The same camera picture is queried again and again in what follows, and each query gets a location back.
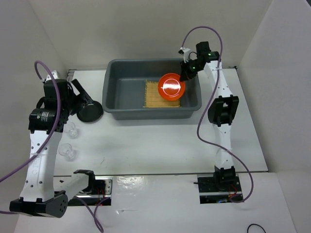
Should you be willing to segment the grey plastic bin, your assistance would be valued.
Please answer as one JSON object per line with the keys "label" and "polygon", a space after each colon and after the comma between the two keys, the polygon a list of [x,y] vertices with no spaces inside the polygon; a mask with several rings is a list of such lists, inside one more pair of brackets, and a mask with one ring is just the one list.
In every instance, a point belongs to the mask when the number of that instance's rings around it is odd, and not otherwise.
{"label": "grey plastic bin", "polygon": [[186,82],[180,107],[146,108],[147,81],[158,82],[167,73],[181,73],[180,58],[115,59],[108,63],[103,85],[103,109],[116,120],[184,119],[202,106],[196,77]]}

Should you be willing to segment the square bamboo mat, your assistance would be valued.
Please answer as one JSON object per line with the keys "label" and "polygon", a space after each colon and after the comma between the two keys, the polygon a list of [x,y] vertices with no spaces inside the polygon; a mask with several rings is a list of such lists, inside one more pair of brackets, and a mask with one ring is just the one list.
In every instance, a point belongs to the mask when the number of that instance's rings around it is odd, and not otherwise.
{"label": "square bamboo mat", "polygon": [[158,82],[146,81],[144,108],[179,108],[180,100],[169,101],[162,98],[158,92]]}

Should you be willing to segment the black round plate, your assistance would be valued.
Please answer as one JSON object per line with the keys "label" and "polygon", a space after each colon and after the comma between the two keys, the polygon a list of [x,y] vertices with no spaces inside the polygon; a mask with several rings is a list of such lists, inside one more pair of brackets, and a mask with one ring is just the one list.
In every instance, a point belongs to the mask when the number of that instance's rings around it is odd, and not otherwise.
{"label": "black round plate", "polygon": [[84,123],[93,123],[99,120],[104,114],[102,105],[94,101],[86,113],[77,113],[77,117]]}

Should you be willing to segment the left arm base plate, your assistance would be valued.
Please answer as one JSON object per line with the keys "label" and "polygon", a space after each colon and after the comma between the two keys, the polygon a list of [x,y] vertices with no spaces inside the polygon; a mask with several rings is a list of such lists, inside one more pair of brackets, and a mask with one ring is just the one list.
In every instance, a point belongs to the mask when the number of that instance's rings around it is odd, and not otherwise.
{"label": "left arm base plate", "polygon": [[[70,176],[56,176],[53,178],[54,188],[60,189],[59,187],[69,180]],[[92,192],[79,191],[75,196],[81,198],[88,206],[96,206],[100,201],[104,200],[101,206],[111,205],[111,195],[113,186],[112,176],[96,176],[95,179],[98,183],[101,183],[100,187],[93,188]],[[69,206],[84,206],[78,199],[73,198],[69,200]]]}

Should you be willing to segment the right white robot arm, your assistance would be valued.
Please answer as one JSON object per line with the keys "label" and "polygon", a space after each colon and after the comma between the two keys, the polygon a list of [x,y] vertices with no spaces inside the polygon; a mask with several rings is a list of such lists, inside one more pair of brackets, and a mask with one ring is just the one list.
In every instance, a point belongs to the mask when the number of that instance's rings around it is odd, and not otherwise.
{"label": "right white robot arm", "polygon": [[183,56],[180,81],[195,78],[199,71],[208,75],[212,87],[212,95],[203,115],[207,115],[215,133],[216,152],[213,185],[223,191],[234,183],[236,171],[231,156],[231,125],[239,104],[239,97],[233,95],[226,82],[220,61],[220,54],[211,51],[208,42],[196,45],[196,59],[190,58],[191,49],[181,47],[179,52]]}

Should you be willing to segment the orange plastic plate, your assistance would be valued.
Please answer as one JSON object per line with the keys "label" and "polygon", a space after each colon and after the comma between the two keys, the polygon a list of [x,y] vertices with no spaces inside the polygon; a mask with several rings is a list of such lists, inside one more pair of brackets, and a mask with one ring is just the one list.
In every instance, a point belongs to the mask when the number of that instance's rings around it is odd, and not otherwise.
{"label": "orange plastic plate", "polygon": [[167,73],[158,81],[157,90],[159,95],[168,101],[180,99],[186,90],[184,82],[180,81],[180,75]]}

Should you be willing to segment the clear glass cup far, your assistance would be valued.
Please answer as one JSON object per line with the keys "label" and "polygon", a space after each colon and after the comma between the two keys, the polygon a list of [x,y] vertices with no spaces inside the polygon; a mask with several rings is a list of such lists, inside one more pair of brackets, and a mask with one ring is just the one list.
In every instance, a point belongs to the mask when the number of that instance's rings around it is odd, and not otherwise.
{"label": "clear glass cup far", "polygon": [[64,125],[64,132],[68,135],[70,138],[77,138],[78,137],[78,129],[76,128],[75,124],[73,122],[68,121]]}

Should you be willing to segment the clear glass cup near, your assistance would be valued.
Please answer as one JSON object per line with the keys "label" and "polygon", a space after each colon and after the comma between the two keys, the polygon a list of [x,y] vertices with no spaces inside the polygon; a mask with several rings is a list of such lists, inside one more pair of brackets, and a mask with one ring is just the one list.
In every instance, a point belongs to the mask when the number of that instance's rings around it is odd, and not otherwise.
{"label": "clear glass cup near", "polygon": [[58,152],[63,156],[67,161],[73,161],[76,157],[76,152],[73,149],[72,145],[65,143],[59,146]]}

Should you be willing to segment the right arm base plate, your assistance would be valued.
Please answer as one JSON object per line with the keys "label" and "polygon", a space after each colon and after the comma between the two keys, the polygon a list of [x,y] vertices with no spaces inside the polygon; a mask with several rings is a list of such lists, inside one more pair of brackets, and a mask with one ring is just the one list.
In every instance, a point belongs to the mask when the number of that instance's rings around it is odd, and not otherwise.
{"label": "right arm base plate", "polygon": [[193,182],[199,190],[201,204],[230,203],[243,200],[240,179],[236,176],[232,183],[216,184],[212,174],[197,175]]}

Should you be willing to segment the clear glass cup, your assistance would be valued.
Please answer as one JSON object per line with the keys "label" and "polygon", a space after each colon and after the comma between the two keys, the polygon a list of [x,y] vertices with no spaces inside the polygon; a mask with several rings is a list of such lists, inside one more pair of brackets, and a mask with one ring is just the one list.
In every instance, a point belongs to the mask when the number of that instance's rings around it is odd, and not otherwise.
{"label": "clear glass cup", "polygon": [[77,138],[78,137],[78,129],[76,128],[75,124],[73,122],[68,121],[64,125],[64,132],[68,135],[70,138]]}
{"label": "clear glass cup", "polygon": [[73,161],[76,157],[76,152],[73,149],[72,145],[65,143],[59,146],[58,152],[63,156],[67,161]]}

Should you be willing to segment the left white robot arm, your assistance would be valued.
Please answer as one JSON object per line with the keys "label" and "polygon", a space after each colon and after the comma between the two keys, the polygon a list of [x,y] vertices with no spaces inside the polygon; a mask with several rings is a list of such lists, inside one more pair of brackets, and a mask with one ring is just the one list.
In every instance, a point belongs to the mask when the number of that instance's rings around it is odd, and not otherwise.
{"label": "left white robot arm", "polygon": [[53,176],[58,146],[70,115],[79,113],[92,101],[77,80],[46,81],[45,96],[29,116],[31,139],[30,163],[19,198],[10,202],[9,210],[28,216],[61,218],[69,201],[80,191],[93,193],[97,188],[91,170],[77,170],[57,189]]}

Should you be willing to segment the aluminium table edge rail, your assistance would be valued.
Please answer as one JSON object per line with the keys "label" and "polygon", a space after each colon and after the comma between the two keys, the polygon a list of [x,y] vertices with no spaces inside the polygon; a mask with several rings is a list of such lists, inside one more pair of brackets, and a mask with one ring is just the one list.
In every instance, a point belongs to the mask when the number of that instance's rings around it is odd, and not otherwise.
{"label": "aluminium table edge rail", "polygon": [[62,94],[70,82],[62,75],[61,79],[55,80],[52,71],[42,81],[44,95],[36,106],[35,120],[38,125],[33,134],[33,145],[36,146],[33,150],[36,155],[35,161],[40,164],[40,172],[50,176],[54,175],[57,149],[63,136],[64,125],[70,116],[62,107]]}

